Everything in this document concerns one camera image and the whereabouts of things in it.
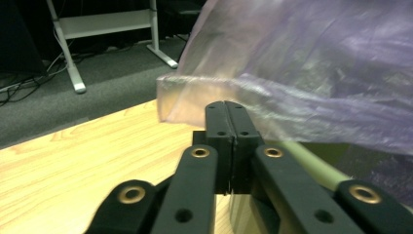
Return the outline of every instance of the screw hole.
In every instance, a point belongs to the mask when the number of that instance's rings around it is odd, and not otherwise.
[[[192,150],[192,156],[197,157],[197,158],[204,158],[209,155],[209,150],[205,148],[196,148]]]
[[[368,204],[377,204],[382,202],[382,198],[373,189],[363,185],[352,185],[350,188],[350,194],[361,202]]]
[[[175,219],[178,222],[188,222],[192,219],[192,212],[187,209],[180,209],[175,214]]]
[[[118,200],[123,204],[137,203],[145,197],[145,189],[140,186],[128,186],[118,194]]]
[[[125,197],[128,199],[132,199],[139,196],[139,191],[138,190],[129,190],[126,194]]]
[[[314,216],[316,217],[316,219],[320,222],[324,222],[324,223],[332,223],[334,222],[334,217],[333,215],[331,215],[329,212],[325,211],[325,210],[317,210],[314,213]]]
[[[273,158],[280,158],[282,156],[282,152],[276,148],[266,148],[264,150],[264,153],[268,157],[273,157]]]

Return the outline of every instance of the wooden table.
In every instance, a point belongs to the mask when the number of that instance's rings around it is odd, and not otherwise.
[[[119,183],[172,175],[194,130],[159,123],[149,101],[0,150],[0,233],[83,233]],[[232,233],[228,204],[217,197],[215,233]]]

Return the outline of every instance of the cable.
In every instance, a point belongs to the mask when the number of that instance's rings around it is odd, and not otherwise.
[[[0,100],[0,107],[9,103],[9,102],[18,102],[21,101],[30,95],[32,95],[34,92],[36,92],[42,85],[50,82],[57,74],[59,74],[61,71],[63,71],[65,68],[60,69],[61,64],[58,65],[56,68],[57,71],[50,73],[48,76],[41,76],[41,77],[31,77],[29,79],[25,79],[24,81],[21,81],[14,86],[10,86],[7,89],[2,89],[0,94],[6,94],[6,98],[3,100]],[[23,97],[13,99],[13,97],[16,96],[20,91],[22,90],[27,90],[27,89],[33,89],[30,92],[28,92],[26,95]]]
[[[63,46],[61,45],[60,40],[58,40],[58,38],[57,38],[57,34],[56,34],[56,29],[55,29],[55,28],[53,28],[53,34],[54,34],[55,39],[57,40],[58,44],[60,45],[61,49],[63,50]]]
[[[0,93],[2,93],[2,92],[4,92],[4,91],[7,91],[9,88],[12,88],[13,86],[15,86],[16,84],[14,84],[15,83],[15,81],[18,79],[18,75],[16,74],[16,75],[14,75],[15,77],[13,78],[13,80],[11,81],[11,82],[9,82],[9,84],[13,84],[13,85],[9,85],[9,86],[7,86],[7,87],[4,87],[4,88],[2,88],[2,89],[0,89]]]
[[[60,12],[58,13],[57,17],[60,18],[61,14],[63,13],[64,6],[66,5],[66,0],[63,1],[63,4],[61,5]]]
[[[52,68],[52,66],[58,61],[58,59],[60,58],[60,56],[63,55],[63,53],[60,53],[54,61],[52,61],[52,63],[49,65],[48,69],[46,69],[47,72],[49,72],[49,70]]]

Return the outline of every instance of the table surface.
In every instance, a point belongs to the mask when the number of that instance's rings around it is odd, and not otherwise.
[[[121,182],[172,175],[194,130],[159,123],[153,100],[0,150],[0,233],[84,233]],[[232,233],[229,197],[215,233]]]

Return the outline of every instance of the black cable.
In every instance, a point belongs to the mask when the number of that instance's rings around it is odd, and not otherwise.
[[[55,72],[57,72],[57,71],[60,70],[61,65],[62,65],[62,63],[60,63],[60,64],[57,66]],[[27,97],[31,96],[34,92],[36,92],[42,85],[50,82],[53,78],[55,78],[56,75],[57,75],[57,73],[54,74],[54,75],[52,75],[52,76],[49,76],[49,75],[46,76],[45,78],[46,78],[47,80],[46,80],[46,81],[43,81],[43,82],[39,82],[40,80],[37,81],[35,77],[31,77],[30,79],[25,79],[24,81],[19,82],[18,84],[16,84],[15,86],[7,89],[6,91],[1,92],[0,94],[2,94],[2,93],[7,94],[7,97],[6,97],[5,99],[3,99],[3,100],[0,100],[0,107],[3,106],[3,105],[5,105],[5,104],[7,104],[7,103],[9,103],[9,102],[18,102],[18,101],[21,101],[21,100],[23,100],[23,99],[26,99]],[[27,83],[34,83],[34,84],[31,84],[31,85],[29,85],[29,86],[24,87],[24,85],[27,84]],[[34,89],[31,90],[31,91],[30,91],[28,94],[26,94],[24,97],[21,97],[21,98],[18,98],[18,99],[13,99],[13,97],[14,97],[18,92],[20,92],[21,90],[26,90],[26,89],[31,89],[31,88],[34,88]]]
[[[6,76],[2,76],[1,78],[4,79],[4,80],[10,80],[10,81],[7,82],[7,85],[4,85],[4,87],[1,89],[1,90],[4,90],[7,87],[14,86],[15,83],[16,83],[16,80],[19,78],[19,75],[18,74],[8,74]]]

